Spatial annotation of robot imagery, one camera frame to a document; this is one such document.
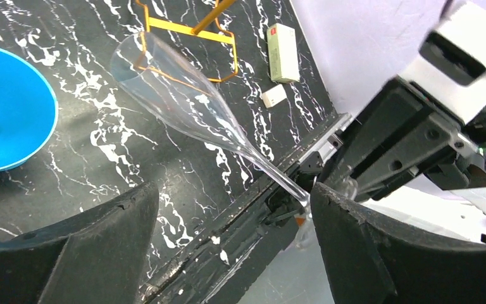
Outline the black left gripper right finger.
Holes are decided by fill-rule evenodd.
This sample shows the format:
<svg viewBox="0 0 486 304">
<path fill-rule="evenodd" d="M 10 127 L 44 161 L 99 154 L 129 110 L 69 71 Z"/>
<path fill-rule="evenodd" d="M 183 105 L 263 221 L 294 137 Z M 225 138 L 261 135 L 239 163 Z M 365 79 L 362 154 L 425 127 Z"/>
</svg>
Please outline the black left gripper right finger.
<svg viewBox="0 0 486 304">
<path fill-rule="evenodd" d="M 417 228 L 322 183 L 310 206 L 335 303 L 486 303 L 486 244 Z"/>
</svg>

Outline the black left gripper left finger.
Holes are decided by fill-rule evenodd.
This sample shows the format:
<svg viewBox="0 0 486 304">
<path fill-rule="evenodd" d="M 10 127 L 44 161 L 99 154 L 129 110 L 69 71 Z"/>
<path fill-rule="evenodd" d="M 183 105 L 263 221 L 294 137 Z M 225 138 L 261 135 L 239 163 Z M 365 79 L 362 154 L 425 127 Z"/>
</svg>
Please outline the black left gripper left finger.
<svg viewBox="0 0 486 304">
<path fill-rule="evenodd" d="M 159 208 L 153 182 L 0 242 L 0 303 L 134 303 Z"/>
</svg>

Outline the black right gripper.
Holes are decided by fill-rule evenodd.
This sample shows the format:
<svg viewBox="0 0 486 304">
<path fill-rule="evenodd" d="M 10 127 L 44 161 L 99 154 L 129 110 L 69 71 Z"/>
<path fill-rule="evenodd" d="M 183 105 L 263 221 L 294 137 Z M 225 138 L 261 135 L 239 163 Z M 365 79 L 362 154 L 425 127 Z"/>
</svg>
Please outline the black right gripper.
<svg viewBox="0 0 486 304">
<path fill-rule="evenodd" d="M 486 106 L 460 123 L 414 82 L 390 79 L 344 131 L 318 180 L 352 179 L 355 201 L 380 200 L 419 175 L 450 191 L 486 187 Z"/>
</svg>

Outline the blue wine glass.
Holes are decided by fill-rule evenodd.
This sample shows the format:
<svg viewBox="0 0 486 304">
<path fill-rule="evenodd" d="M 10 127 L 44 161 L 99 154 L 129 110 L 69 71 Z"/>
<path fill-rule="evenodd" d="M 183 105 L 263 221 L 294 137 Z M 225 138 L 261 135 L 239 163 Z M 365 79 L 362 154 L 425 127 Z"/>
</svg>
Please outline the blue wine glass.
<svg viewBox="0 0 486 304">
<path fill-rule="evenodd" d="M 46 78 L 0 48 L 0 171 L 19 167 L 41 150 L 57 121 L 57 97 Z"/>
</svg>

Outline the clear wine glass front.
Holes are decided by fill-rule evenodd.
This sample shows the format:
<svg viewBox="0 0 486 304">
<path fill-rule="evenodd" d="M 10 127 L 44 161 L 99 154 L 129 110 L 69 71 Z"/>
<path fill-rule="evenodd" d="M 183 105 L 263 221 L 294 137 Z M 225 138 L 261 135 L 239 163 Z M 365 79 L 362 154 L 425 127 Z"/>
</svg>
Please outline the clear wine glass front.
<svg viewBox="0 0 486 304">
<path fill-rule="evenodd" d="M 110 59 L 113 78 L 144 109 L 186 136 L 249 160 L 298 202 L 303 219 L 294 245 L 302 250 L 317 240 L 310 193 L 274 166 L 248 140 L 214 85 L 182 55 L 154 34 L 141 31 L 121 41 Z"/>
</svg>

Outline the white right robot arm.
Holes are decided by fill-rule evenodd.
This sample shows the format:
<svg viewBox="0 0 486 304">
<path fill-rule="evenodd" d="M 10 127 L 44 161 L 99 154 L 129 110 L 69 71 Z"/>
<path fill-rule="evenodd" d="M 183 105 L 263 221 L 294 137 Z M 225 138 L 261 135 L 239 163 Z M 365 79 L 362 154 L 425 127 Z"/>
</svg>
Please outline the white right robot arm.
<svg viewBox="0 0 486 304">
<path fill-rule="evenodd" d="M 421 85 L 394 77 L 333 143 L 339 150 L 318 179 L 355 201 L 380 200 L 424 175 L 486 214 L 486 105 L 462 123 Z"/>
</svg>

